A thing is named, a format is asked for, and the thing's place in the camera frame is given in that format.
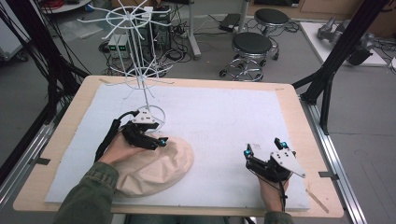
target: metal rail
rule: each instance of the metal rail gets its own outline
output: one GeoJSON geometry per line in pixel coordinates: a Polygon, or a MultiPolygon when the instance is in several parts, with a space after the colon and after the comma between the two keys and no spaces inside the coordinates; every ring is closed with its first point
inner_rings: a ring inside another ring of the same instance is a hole
{"type": "Polygon", "coordinates": [[[361,211],[361,206],[359,205],[358,199],[353,192],[352,187],[347,179],[347,174],[344,171],[343,165],[341,164],[340,158],[338,157],[337,151],[335,150],[332,139],[329,135],[323,132],[320,127],[320,111],[316,105],[306,104],[309,113],[311,114],[312,121],[318,133],[318,138],[323,147],[323,153],[326,156],[327,163],[329,164],[331,171],[334,175],[338,175],[338,178],[334,180],[335,184],[339,189],[345,207],[349,213],[349,217],[355,224],[365,224],[367,223],[363,212],[361,211]]]}
{"type": "Polygon", "coordinates": [[[0,186],[0,210],[3,209],[12,193],[30,172],[29,170],[35,165],[36,159],[50,140],[54,130],[55,125],[53,121],[48,125],[44,124],[41,126],[29,147],[0,186]]]}

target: cardboard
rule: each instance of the cardboard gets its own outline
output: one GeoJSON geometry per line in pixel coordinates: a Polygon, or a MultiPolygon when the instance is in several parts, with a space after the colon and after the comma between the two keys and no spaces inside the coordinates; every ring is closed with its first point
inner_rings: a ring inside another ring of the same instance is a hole
{"type": "Polygon", "coordinates": [[[396,1],[390,1],[384,6],[367,32],[377,37],[396,38],[396,1]]]}
{"type": "Polygon", "coordinates": [[[304,0],[301,11],[351,15],[361,2],[362,0],[304,0]]]}

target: fabric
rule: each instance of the fabric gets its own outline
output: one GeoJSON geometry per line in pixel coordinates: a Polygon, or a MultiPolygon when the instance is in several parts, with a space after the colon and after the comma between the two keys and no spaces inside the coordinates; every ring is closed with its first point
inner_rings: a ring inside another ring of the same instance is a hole
{"type": "MultiPolygon", "coordinates": [[[[111,201],[118,177],[112,166],[96,162],[67,194],[53,223],[110,224],[111,201]]],[[[264,223],[292,224],[293,221],[287,213],[269,212],[265,214],[264,223]]]]}
{"type": "Polygon", "coordinates": [[[120,174],[116,195],[142,197],[168,189],[189,171],[192,162],[191,145],[169,137],[165,147],[140,152],[115,166],[120,174]]]}
{"type": "Polygon", "coordinates": [[[264,218],[264,224],[293,224],[290,214],[284,212],[267,212],[264,218]]]}

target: wooden table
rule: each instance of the wooden table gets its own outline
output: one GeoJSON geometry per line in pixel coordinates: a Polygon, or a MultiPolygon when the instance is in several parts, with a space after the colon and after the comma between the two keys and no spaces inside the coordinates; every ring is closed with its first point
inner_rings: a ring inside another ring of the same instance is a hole
{"type": "MultiPolygon", "coordinates": [[[[231,82],[196,79],[162,79],[175,82],[180,87],[230,88],[274,91],[277,95],[284,120],[289,130],[294,150],[299,155],[299,163],[305,168],[304,180],[311,209],[303,212],[290,212],[295,217],[341,217],[344,214],[338,195],[330,178],[322,178],[318,172],[327,171],[320,155],[317,142],[309,127],[307,118],[294,88],[289,84],[231,82]]],[[[76,97],[68,107],[55,133],[51,137],[41,158],[49,159],[48,165],[37,164],[25,182],[14,202],[18,211],[57,211],[59,203],[45,203],[46,195],[56,175],[64,152],[74,137],[97,88],[102,83],[120,83],[124,77],[86,77],[76,97]]],[[[251,208],[213,208],[213,207],[174,207],[174,206],[112,206],[113,213],[123,214],[173,214],[173,215],[210,215],[262,217],[261,209],[251,208]]]]}

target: black pole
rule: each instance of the black pole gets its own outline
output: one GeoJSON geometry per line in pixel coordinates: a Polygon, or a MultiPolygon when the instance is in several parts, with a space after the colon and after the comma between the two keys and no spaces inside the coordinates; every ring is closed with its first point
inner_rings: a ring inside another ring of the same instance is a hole
{"type": "Polygon", "coordinates": [[[332,80],[346,60],[346,58],[354,51],[361,37],[375,20],[381,9],[388,0],[365,0],[356,12],[352,21],[335,44],[329,57],[319,68],[319,70],[311,76],[303,78],[295,83],[295,89],[311,82],[308,90],[301,95],[302,101],[306,101],[310,105],[317,103],[318,97],[323,92],[322,108],[320,111],[320,127],[323,132],[329,134],[327,124],[329,117],[329,107],[332,92],[332,80]]]}

